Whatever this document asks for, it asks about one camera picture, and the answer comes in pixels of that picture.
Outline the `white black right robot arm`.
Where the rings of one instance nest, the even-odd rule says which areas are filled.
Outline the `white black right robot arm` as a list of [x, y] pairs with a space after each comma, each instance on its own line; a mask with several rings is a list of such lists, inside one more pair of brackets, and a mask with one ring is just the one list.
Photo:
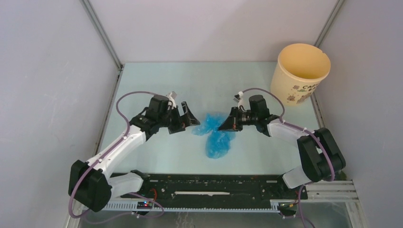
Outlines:
[[242, 105], [232, 107], [228, 118], [218, 128], [220, 131], [240, 132], [244, 126], [253, 125], [257, 131], [281, 139], [298, 149], [301, 165], [280, 176], [277, 194], [290, 198], [296, 187], [319, 181], [333, 181], [336, 172], [346, 166], [345, 159], [327, 128], [310, 131], [293, 125], [271, 114], [262, 95], [249, 98], [250, 109]]

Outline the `blue plastic trash bag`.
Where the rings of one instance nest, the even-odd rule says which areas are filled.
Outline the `blue plastic trash bag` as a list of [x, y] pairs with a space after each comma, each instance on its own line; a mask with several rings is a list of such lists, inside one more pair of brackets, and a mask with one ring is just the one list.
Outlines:
[[197, 136], [208, 135], [205, 144], [205, 153], [208, 158], [218, 159], [225, 156], [230, 150], [231, 141], [235, 139], [234, 132], [218, 130], [226, 118], [223, 113], [207, 113], [201, 124], [192, 130], [192, 134]]

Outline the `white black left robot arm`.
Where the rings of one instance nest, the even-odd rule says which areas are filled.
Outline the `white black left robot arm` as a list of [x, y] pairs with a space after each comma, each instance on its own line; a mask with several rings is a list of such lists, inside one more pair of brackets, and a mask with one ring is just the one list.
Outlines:
[[150, 103], [132, 119], [120, 114], [126, 128], [103, 151], [88, 159], [77, 160], [71, 166], [68, 194], [93, 212], [101, 211], [116, 197], [134, 193], [139, 198], [148, 196], [150, 184], [147, 175], [138, 171], [113, 177], [116, 167], [140, 145], [146, 143], [161, 128], [170, 134], [185, 131], [187, 127], [200, 125], [186, 102], [181, 102], [179, 113], [175, 96], [154, 94]]

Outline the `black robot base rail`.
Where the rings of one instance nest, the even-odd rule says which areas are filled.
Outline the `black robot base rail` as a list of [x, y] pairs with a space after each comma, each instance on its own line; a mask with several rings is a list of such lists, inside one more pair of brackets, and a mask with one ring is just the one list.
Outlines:
[[263, 209], [308, 199], [306, 188], [289, 189], [278, 175], [148, 174], [139, 194], [168, 207]]

